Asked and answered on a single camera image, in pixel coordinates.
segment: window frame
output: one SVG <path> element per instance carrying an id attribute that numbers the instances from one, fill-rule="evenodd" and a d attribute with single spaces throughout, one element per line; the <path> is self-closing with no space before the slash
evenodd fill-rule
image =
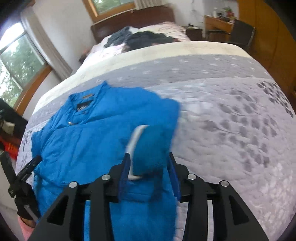
<path id="1" fill-rule="evenodd" d="M 26 36 L 27 40 L 29 41 L 32 49 L 34 50 L 36 56 L 44 62 L 42 68 L 33 76 L 33 78 L 26 84 L 23 85 L 22 83 L 19 83 L 16 79 L 14 73 L 11 73 L 9 68 L 7 67 L 6 63 L 2 60 L 1 54 L 15 41 L 20 39 L 21 37 Z M 20 95 L 18 96 L 14 106 L 12 107 L 19 115 L 23 115 L 25 112 L 26 107 L 28 106 L 30 100 L 32 99 L 34 93 L 38 89 L 38 87 L 41 85 L 43 80 L 49 75 L 49 73 L 52 71 L 52 68 L 49 66 L 47 61 L 43 58 L 43 56 L 40 54 L 38 49 L 36 48 L 35 44 L 31 40 L 29 34 L 24 28 L 24 32 L 19 35 L 17 38 L 12 40 L 9 44 L 7 44 L 5 47 L 0 49 L 0 62 L 3 64 L 3 66 L 6 68 L 10 76 L 12 77 L 12 81 L 18 86 L 18 88 L 21 90 Z"/>
<path id="2" fill-rule="evenodd" d="M 39 51 L 37 50 L 36 46 L 35 46 L 34 43 L 32 42 L 32 40 L 31 40 L 31 38 L 30 38 L 30 36 L 29 36 L 29 34 L 27 33 L 26 30 L 24 30 L 24 32 L 23 32 L 21 35 L 19 35 L 17 38 L 15 38 L 13 41 L 11 41 L 9 44 L 7 44 L 4 48 L 2 48 L 2 49 L 0 50 L 0 61 L 1 61 L 1 63 L 5 66 L 5 68 L 6 68 L 7 71 L 9 72 L 10 76 L 12 77 L 13 82 L 14 82 L 14 83 L 20 88 L 21 91 L 23 91 L 23 90 L 25 89 L 26 85 L 30 84 L 31 81 L 30 81 L 29 83 L 27 83 L 26 85 L 23 85 L 23 84 L 19 83 L 18 80 L 16 79 L 14 73 L 11 73 L 11 72 L 10 72 L 10 70 L 9 70 L 9 68 L 7 67 L 6 63 L 4 63 L 4 61 L 2 60 L 2 53 L 3 53 L 7 48 L 9 48 L 9 46 L 10 46 L 11 44 L 13 44 L 15 41 L 17 41 L 18 39 L 20 39 L 20 38 L 23 37 L 23 36 L 26 36 L 26 38 L 29 40 L 29 42 L 30 42 L 30 44 L 31 44 L 31 47 L 33 48 L 33 50 L 34 50 L 36 56 L 37 56 L 38 58 L 42 59 L 42 61 L 44 62 L 43 66 L 42 66 L 42 69 L 43 69 L 44 66 L 46 66 L 46 64 L 47 64 L 46 60 L 45 60 L 45 59 L 42 57 L 42 55 L 39 53 Z"/>
<path id="3" fill-rule="evenodd" d="M 96 7 L 94 6 L 92 0 L 82 0 L 82 1 L 93 23 L 99 22 L 101 20 L 104 20 L 116 14 L 120 14 L 129 10 L 136 9 L 134 2 L 130 2 L 130 3 L 122 4 L 120 6 L 111 8 L 108 11 L 98 13 L 96 11 Z"/>

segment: silver screw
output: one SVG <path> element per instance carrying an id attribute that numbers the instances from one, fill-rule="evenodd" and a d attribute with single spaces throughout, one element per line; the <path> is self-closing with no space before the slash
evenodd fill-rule
<path id="1" fill-rule="evenodd" d="M 229 182 L 227 182 L 227 181 L 222 181 L 222 182 L 221 182 L 221 186 L 226 188 L 226 187 L 229 186 Z"/>
<path id="2" fill-rule="evenodd" d="M 194 180 L 194 179 L 196 178 L 196 175 L 194 175 L 194 174 L 189 174 L 187 177 L 188 177 L 188 179 L 190 179 L 190 180 Z"/>
<path id="3" fill-rule="evenodd" d="M 102 176 L 102 180 L 104 181 L 108 181 L 111 178 L 111 176 L 109 174 L 105 174 Z"/>
<path id="4" fill-rule="evenodd" d="M 70 188 L 75 188 L 75 187 L 77 187 L 77 185 L 78 185 L 77 182 L 70 182 L 70 183 L 69 183 L 69 187 L 70 187 Z"/>

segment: tree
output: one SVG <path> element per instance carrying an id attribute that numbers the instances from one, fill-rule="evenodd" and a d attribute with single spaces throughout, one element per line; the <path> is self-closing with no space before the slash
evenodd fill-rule
<path id="1" fill-rule="evenodd" d="M 121 5 L 120 0 L 93 0 L 97 12 L 104 12 Z"/>
<path id="2" fill-rule="evenodd" d="M 1 59 L 22 86 L 28 84 L 42 68 L 43 62 L 36 55 L 26 36 L 12 43 L 2 54 Z M 1 98 L 11 107 L 15 104 L 21 89 L 15 84 L 5 67 L 0 63 L 0 88 L 6 89 Z"/>
<path id="3" fill-rule="evenodd" d="M 26 36 L 12 43 L 1 57 L 8 70 L 22 86 L 28 84 L 44 64 L 36 56 Z"/>
<path id="4" fill-rule="evenodd" d="M 15 104 L 18 96 L 21 93 L 20 88 L 14 83 L 9 73 L 0 63 L 0 87 L 5 89 L 4 93 L 1 95 L 1 99 L 4 100 L 11 107 Z"/>

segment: curtain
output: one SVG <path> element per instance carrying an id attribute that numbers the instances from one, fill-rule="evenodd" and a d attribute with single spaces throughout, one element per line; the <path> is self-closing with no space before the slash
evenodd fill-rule
<path id="1" fill-rule="evenodd" d="M 134 0 L 134 3 L 137 10 L 164 5 L 162 0 Z"/>
<path id="2" fill-rule="evenodd" d="M 21 20 L 28 35 L 48 64 L 61 80 L 67 79 L 72 69 L 50 41 L 32 7 L 27 7 L 21 12 Z"/>

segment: wooden headboard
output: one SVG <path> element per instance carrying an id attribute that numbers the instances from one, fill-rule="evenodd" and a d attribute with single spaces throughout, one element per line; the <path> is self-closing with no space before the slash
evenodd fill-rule
<path id="1" fill-rule="evenodd" d="M 141 10 L 131 10 L 108 18 L 91 26 L 94 38 L 100 43 L 107 37 L 125 26 L 142 28 L 165 21 L 175 22 L 174 12 L 165 6 L 149 7 Z"/>

